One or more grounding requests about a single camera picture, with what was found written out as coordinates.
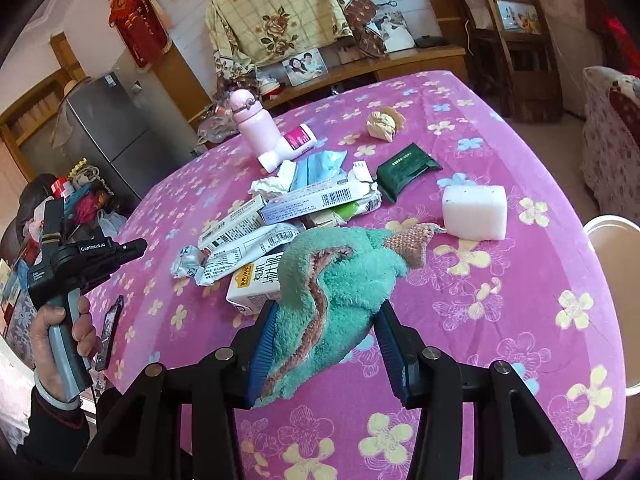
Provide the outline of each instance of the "human hand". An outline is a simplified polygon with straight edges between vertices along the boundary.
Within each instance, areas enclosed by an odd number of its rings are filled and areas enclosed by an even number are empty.
[[[90,306],[89,300],[84,296],[78,300],[80,317],[71,329],[72,337],[78,342],[78,353],[89,359],[97,352],[100,341],[89,313]],[[53,360],[49,327],[62,323],[65,316],[65,309],[46,305],[41,307],[31,324],[31,347],[40,383],[51,397],[61,402],[64,402],[65,389]]]

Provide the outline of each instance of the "pink bottle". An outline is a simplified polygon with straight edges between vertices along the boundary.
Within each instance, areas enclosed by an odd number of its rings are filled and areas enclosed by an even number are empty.
[[[231,92],[229,104],[238,130],[255,156],[270,152],[282,134],[260,101],[248,90],[239,89]]]

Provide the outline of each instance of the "floral sofa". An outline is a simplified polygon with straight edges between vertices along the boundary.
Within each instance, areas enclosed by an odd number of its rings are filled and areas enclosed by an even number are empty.
[[[640,79],[591,66],[584,83],[584,181],[601,213],[640,223]]]

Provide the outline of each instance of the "floral tablecloth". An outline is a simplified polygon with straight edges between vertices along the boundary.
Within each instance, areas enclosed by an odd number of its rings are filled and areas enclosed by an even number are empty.
[[[382,105],[406,117],[392,143],[366,133]],[[580,221],[544,166],[502,118],[451,72],[422,72],[306,105],[279,117],[283,131],[305,122],[318,149],[347,150],[344,168],[371,173],[410,142],[443,166],[411,183],[397,205],[350,222],[405,229],[442,220],[450,184],[507,190],[507,239],[470,242],[437,235],[428,266],[399,280],[391,301],[403,324],[463,363],[512,363],[535,394],[585,479],[616,461],[625,410],[620,332],[600,264]],[[225,301],[230,278],[208,286],[172,280],[178,250],[249,199],[263,175],[241,138],[226,142],[156,186],[123,228],[144,237],[144,258],[122,267],[90,295],[96,325],[119,294],[126,306],[108,376],[125,390],[148,362],[199,361],[254,322]],[[470,479],[470,406],[460,477]],[[190,448],[190,410],[182,443]],[[392,395],[373,333],[291,400],[237,412],[247,478],[401,480],[408,472],[419,412]]]

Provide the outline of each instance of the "green package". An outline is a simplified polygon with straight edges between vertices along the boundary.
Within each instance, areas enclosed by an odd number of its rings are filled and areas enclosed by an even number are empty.
[[[400,153],[396,153],[378,166],[376,181],[382,195],[395,204],[400,192],[414,178],[425,171],[441,169],[442,166],[436,160],[412,142]]]

